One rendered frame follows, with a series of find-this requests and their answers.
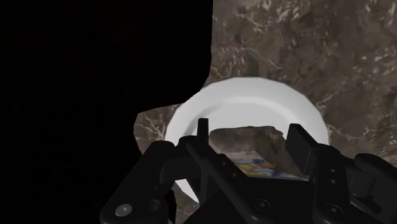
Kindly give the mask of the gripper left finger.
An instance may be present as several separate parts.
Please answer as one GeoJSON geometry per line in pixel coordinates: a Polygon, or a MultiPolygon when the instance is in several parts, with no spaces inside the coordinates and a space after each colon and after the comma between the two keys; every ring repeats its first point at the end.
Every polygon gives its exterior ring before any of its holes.
{"type": "Polygon", "coordinates": [[[176,224],[175,181],[187,179],[200,207],[183,224],[247,224],[186,143],[151,143],[102,208],[100,224],[176,224]]]}

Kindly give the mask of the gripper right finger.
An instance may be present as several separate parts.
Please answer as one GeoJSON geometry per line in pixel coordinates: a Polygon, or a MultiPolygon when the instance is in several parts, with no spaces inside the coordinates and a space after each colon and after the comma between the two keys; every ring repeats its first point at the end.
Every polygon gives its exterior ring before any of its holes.
{"type": "Polygon", "coordinates": [[[297,123],[286,150],[314,186],[314,224],[397,224],[397,167],[370,153],[348,158],[297,123]]]}

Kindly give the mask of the brown box with colourful print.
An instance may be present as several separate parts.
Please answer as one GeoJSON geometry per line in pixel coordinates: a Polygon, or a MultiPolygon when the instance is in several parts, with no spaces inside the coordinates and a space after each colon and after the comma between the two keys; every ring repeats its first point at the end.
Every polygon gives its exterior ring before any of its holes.
{"type": "Polygon", "coordinates": [[[261,178],[308,179],[286,151],[282,132],[273,126],[214,129],[209,145],[226,155],[243,173],[261,178]]]}

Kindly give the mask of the white plate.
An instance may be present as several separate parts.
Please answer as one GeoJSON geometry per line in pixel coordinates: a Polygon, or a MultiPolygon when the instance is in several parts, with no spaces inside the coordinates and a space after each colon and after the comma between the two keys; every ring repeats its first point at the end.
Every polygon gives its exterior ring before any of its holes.
{"type": "Polygon", "coordinates": [[[299,123],[317,142],[329,143],[315,105],[286,84],[265,78],[229,78],[204,87],[178,107],[165,140],[177,144],[181,137],[195,135],[199,118],[209,120],[209,131],[273,126],[285,139],[289,125],[299,123]]]}

